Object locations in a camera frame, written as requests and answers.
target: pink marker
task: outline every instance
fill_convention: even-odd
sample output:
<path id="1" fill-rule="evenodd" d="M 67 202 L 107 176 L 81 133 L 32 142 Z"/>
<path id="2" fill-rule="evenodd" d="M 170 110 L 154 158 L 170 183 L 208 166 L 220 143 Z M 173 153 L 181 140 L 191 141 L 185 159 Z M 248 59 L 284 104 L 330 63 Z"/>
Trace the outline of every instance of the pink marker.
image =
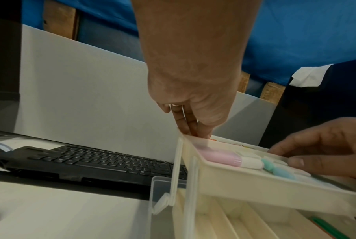
<path id="1" fill-rule="evenodd" d="M 203 146 L 196 146 L 196 149 L 207 161 L 210 162 L 249 169 L 263 169 L 264 167 L 264 163 L 261 160 L 239 156 L 231 151 L 214 150 Z"/>

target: wooden post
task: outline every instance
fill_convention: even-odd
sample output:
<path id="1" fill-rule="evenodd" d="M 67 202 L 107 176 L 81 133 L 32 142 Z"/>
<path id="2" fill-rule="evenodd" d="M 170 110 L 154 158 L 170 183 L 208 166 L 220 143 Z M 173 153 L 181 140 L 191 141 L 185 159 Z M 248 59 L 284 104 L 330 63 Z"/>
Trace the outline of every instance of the wooden post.
<path id="1" fill-rule="evenodd" d="M 249 83 L 249 78 L 250 74 L 246 72 L 241 72 L 241 81 L 240 84 L 238 85 L 238 92 L 245 93 L 246 87 L 248 86 Z"/>
<path id="2" fill-rule="evenodd" d="M 44 1 L 44 30 L 75 40 L 78 30 L 78 14 L 75 8 L 54 0 Z"/>
<path id="3" fill-rule="evenodd" d="M 285 88 L 286 88 L 285 86 L 272 82 L 267 82 L 262 90 L 262 94 L 260 98 L 270 101 L 274 104 L 278 104 L 280 97 L 283 95 Z"/>

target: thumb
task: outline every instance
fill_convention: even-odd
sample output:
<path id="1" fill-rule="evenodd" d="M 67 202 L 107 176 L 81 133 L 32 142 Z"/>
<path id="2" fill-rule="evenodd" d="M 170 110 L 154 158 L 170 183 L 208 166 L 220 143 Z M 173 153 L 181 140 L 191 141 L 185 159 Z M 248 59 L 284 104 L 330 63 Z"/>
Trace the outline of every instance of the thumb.
<path id="1" fill-rule="evenodd" d="M 313 174 L 356 178 L 356 154 L 294 156 L 288 165 Z"/>

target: black object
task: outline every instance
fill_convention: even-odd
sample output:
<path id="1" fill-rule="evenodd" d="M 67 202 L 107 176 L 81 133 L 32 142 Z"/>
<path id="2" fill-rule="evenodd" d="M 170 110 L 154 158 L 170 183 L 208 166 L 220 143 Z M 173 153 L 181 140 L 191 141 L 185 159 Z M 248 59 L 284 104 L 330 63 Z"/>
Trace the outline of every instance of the black object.
<path id="1" fill-rule="evenodd" d="M 329 67 L 319 87 L 288 85 L 259 146 L 270 148 L 291 133 L 340 117 L 356 117 L 356 60 Z"/>
<path id="2" fill-rule="evenodd" d="M 0 1 L 0 100 L 18 101 L 22 0 Z"/>
<path id="3" fill-rule="evenodd" d="M 53 150 L 22 147 L 0 153 L 0 161 L 9 170 L 72 175 L 138 185 L 151 185 L 152 177 L 171 177 L 173 164 L 76 145 L 65 145 Z M 187 169 L 181 165 L 180 179 L 187 179 Z"/>

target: blue fabric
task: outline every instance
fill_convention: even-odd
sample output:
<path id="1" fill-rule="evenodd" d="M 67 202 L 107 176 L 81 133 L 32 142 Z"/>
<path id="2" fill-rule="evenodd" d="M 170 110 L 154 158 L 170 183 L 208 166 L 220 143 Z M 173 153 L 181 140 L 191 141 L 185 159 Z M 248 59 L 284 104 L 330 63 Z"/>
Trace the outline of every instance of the blue fabric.
<path id="1" fill-rule="evenodd" d="M 22 0 L 22 23 L 43 30 L 44 0 Z"/>
<path id="2" fill-rule="evenodd" d="M 130 0 L 59 1 L 137 35 Z M 286 85 L 300 67 L 354 59 L 356 0 L 265 0 L 242 68 L 254 78 Z"/>

